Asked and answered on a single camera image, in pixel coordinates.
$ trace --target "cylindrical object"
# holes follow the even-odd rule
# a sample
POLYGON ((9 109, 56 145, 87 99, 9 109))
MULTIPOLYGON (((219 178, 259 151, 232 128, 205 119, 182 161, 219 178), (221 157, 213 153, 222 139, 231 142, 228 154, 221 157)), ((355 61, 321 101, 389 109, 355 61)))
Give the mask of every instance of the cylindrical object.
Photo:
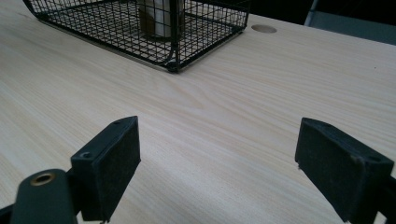
POLYGON ((178 30, 184 23, 184 0, 137 0, 141 31, 149 37, 171 37, 171 13, 178 14, 178 30), (178 9, 171 10, 170 1, 178 2, 178 9))

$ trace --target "cage wire mesh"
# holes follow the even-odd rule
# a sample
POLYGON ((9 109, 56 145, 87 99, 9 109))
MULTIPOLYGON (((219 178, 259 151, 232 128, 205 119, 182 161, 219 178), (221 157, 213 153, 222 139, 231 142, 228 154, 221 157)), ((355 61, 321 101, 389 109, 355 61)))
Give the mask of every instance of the cage wire mesh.
POLYGON ((178 72, 247 26, 250 0, 23 0, 41 21, 178 72))

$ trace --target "wire cage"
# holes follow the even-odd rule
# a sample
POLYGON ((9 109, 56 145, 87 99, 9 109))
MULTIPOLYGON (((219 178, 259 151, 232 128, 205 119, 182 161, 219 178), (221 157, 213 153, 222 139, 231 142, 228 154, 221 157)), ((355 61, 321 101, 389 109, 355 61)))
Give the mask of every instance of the wire cage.
POLYGON ((44 23, 178 72, 243 32, 250 0, 23 0, 44 23))

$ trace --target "wood grain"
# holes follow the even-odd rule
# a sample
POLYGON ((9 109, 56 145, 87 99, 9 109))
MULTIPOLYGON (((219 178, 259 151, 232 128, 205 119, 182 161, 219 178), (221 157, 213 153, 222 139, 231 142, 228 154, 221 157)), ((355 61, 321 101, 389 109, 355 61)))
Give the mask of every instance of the wood grain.
POLYGON ((137 115, 142 162, 112 223, 342 223, 294 162, 300 121, 329 122, 396 160, 395 58, 395 46, 250 16, 175 76, 4 0, 0 206, 28 175, 67 170, 109 122, 137 115))

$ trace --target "wooden tabletop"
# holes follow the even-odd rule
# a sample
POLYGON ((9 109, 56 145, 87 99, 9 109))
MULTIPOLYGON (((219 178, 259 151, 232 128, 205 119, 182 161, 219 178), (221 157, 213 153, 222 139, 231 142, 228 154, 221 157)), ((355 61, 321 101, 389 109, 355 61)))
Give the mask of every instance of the wooden tabletop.
POLYGON ((142 162, 111 223, 342 223, 294 161, 300 122, 328 122, 395 161, 395 59, 392 45, 250 16, 171 75, 3 0, 0 207, 25 177, 68 170, 108 123, 137 115, 142 162))

